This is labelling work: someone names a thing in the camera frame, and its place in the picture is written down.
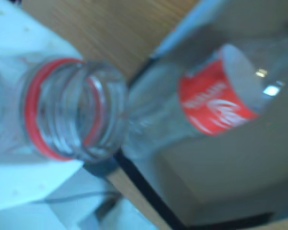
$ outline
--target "bottle opening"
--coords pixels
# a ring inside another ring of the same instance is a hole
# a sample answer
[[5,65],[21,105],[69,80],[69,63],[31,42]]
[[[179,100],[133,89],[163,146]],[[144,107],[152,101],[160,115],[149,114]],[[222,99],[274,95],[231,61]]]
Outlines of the bottle opening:
[[99,161],[120,146],[126,128],[123,77],[101,63],[66,58],[45,64],[25,96],[24,123],[47,157]]

